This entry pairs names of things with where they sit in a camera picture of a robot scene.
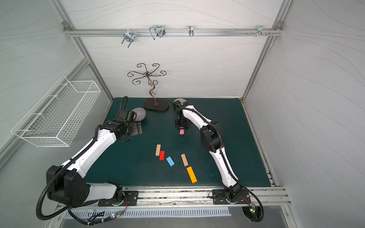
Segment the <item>natural wood block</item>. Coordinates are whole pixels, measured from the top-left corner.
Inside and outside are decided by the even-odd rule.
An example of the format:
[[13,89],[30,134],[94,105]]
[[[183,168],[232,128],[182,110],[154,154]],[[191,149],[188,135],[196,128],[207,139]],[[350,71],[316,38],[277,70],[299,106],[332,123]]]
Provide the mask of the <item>natural wood block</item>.
[[184,167],[187,167],[189,164],[188,164],[186,155],[185,154],[182,154],[181,155],[181,158],[182,158],[182,162],[183,162]]
[[156,146],[156,153],[155,153],[155,155],[156,155],[157,157],[159,157],[159,156],[160,156],[160,151],[161,151],[161,145],[160,145],[160,144],[158,144],[158,145]]

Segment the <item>red block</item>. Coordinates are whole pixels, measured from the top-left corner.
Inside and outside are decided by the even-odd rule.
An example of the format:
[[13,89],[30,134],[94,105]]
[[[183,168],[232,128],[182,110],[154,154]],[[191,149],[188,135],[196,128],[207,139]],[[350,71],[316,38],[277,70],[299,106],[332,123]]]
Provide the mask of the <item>red block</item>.
[[159,160],[163,161],[165,159],[165,151],[161,151],[159,154]]

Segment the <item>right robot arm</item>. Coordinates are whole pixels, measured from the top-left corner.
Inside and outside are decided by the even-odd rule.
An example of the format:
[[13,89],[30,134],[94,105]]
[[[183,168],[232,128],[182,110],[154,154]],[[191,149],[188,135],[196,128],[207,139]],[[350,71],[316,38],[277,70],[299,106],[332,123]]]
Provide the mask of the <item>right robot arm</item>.
[[227,202],[237,203],[246,189],[240,184],[226,156],[220,124],[203,116],[183,98],[174,100],[172,107],[174,115],[177,116],[175,127],[181,135],[191,125],[195,125],[199,129],[201,144],[205,151],[212,156],[220,172]]

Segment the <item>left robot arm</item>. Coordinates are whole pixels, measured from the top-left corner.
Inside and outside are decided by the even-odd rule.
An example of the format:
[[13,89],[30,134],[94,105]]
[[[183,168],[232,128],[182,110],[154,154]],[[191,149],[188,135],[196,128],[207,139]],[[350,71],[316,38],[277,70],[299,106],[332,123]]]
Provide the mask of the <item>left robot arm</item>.
[[118,139],[135,135],[138,129],[136,112],[121,109],[117,117],[96,127],[92,140],[61,166],[51,166],[46,173],[47,185],[36,209],[39,211],[45,198],[70,208],[85,202],[107,200],[118,206],[124,202],[122,186],[115,183],[87,183],[85,176],[97,159]]

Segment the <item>purple bowl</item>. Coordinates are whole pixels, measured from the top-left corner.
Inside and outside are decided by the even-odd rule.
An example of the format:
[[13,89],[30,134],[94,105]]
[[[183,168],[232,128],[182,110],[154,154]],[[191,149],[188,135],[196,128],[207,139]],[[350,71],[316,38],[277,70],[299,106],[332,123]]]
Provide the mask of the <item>purple bowl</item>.
[[132,111],[135,113],[136,122],[141,122],[145,119],[145,117],[146,117],[145,109],[143,109],[141,107],[137,107],[137,108],[134,108]]

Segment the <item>patterned white green bowl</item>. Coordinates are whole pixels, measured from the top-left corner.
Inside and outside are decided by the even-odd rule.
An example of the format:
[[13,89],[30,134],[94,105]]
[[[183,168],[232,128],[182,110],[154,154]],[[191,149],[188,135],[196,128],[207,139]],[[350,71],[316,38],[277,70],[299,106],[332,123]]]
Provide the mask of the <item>patterned white green bowl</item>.
[[183,98],[177,98],[177,99],[175,99],[175,100],[174,100],[174,103],[182,104],[182,103],[184,103],[184,102],[186,102],[186,100],[185,100],[185,99],[183,99]]

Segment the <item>brown metal jewelry stand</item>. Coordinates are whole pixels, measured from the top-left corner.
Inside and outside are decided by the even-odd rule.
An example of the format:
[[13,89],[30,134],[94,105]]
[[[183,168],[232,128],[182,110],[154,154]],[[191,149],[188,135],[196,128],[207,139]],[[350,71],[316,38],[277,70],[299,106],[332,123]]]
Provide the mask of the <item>brown metal jewelry stand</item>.
[[161,70],[158,72],[160,64],[153,63],[152,67],[154,68],[153,71],[149,71],[145,63],[138,63],[137,68],[143,68],[144,72],[137,72],[137,71],[130,71],[127,73],[129,78],[133,78],[132,84],[139,85],[141,84],[142,79],[147,79],[149,89],[149,95],[151,98],[148,98],[144,102],[144,108],[149,110],[155,111],[165,111],[169,108],[169,102],[161,99],[156,98],[156,86],[158,85],[158,80],[154,78],[166,76],[167,72]]

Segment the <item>blue block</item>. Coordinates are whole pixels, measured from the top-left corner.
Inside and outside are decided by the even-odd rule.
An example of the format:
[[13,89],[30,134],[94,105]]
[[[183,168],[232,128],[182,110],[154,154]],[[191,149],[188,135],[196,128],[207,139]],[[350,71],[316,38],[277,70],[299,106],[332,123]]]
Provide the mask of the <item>blue block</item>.
[[169,156],[166,158],[166,161],[168,162],[169,166],[172,167],[175,165],[173,159]]

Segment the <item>yellow block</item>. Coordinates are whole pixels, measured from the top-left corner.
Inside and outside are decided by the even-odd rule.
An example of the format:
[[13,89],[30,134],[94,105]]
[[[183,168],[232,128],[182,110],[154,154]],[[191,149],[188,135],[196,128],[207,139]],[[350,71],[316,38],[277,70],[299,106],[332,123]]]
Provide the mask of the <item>yellow block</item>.
[[197,178],[196,178],[196,175],[195,175],[195,173],[194,173],[194,171],[193,171],[192,167],[191,167],[191,166],[189,166],[189,167],[187,167],[187,168],[186,168],[186,170],[187,170],[187,172],[188,172],[188,175],[189,175],[189,177],[190,177],[191,182],[192,182],[192,183],[196,183],[196,182],[197,182]]

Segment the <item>metal clamp far left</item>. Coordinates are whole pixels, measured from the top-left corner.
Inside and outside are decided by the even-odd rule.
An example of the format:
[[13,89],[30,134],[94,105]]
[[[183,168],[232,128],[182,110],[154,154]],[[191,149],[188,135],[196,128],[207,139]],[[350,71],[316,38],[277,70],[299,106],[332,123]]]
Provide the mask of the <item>metal clamp far left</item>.
[[134,41],[135,41],[135,35],[130,31],[125,31],[121,44],[127,42],[128,43],[127,47],[129,48]]

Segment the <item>metal clamp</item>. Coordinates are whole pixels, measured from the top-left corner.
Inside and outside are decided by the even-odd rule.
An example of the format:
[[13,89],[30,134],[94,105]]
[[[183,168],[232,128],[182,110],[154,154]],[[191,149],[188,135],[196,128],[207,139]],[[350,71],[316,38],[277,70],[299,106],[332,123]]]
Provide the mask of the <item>metal clamp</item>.
[[135,35],[130,31],[125,31],[121,44],[127,42],[128,43],[127,47],[129,48],[134,41],[135,41]]
[[162,38],[166,34],[165,28],[162,25],[151,26],[149,28],[149,32],[153,40],[156,40],[156,38]]
[[189,33],[189,37],[193,37],[194,36],[194,28],[192,25],[188,26],[188,33]]
[[253,32],[247,32],[249,36],[256,36],[256,37],[268,37],[272,36],[273,33],[270,29],[264,28],[262,25],[258,26],[255,31]]

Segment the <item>aluminium crossbar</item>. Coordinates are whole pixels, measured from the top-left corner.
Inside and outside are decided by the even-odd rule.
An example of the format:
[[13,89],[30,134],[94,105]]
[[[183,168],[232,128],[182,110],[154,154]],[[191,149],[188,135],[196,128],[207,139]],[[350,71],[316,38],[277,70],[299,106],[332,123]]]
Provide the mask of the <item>aluminium crossbar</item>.
[[[256,28],[195,28],[193,37],[244,37],[247,32],[253,32]],[[270,29],[272,36],[281,36],[282,29]],[[74,29],[64,31],[67,37],[123,37],[125,31],[132,32],[136,38],[152,37],[149,29]],[[166,28],[165,37],[189,37],[188,28]]]

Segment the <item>white vent strip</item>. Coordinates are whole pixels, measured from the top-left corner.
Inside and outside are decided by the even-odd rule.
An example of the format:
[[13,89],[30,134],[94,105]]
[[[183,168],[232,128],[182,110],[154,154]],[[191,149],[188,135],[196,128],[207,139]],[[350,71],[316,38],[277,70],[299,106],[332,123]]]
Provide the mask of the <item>white vent strip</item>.
[[[88,209],[73,210],[75,216],[80,219],[89,219],[98,216],[97,219],[106,218],[117,214],[113,209]],[[137,208],[127,209],[120,218],[207,218],[229,217],[231,213],[228,207],[194,207],[194,208]]]

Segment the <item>metal clamp far right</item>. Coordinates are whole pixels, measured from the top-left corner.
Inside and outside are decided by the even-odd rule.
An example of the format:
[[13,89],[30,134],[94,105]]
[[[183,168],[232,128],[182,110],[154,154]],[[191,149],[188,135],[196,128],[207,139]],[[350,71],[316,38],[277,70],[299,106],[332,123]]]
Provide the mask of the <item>metal clamp far right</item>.
[[256,37],[268,37],[272,36],[273,33],[270,29],[264,28],[262,25],[258,26],[255,31],[253,32],[247,32],[249,36],[256,36]]

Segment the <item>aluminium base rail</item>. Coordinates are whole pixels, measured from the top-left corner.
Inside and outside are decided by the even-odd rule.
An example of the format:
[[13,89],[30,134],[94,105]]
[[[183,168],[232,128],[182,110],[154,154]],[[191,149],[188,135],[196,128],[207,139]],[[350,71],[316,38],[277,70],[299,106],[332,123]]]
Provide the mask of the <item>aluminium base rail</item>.
[[251,196],[251,204],[215,204],[212,199],[212,190],[216,187],[199,188],[149,188],[130,187],[126,191],[137,191],[136,205],[131,206],[98,206],[98,202],[86,206],[95,209],[124,210],[131,207],[137,208],[194,208],[194,207],[248,207],[255,206],[291,206],[291,200],[284,187],[252,187],[249,190],[255,195]]

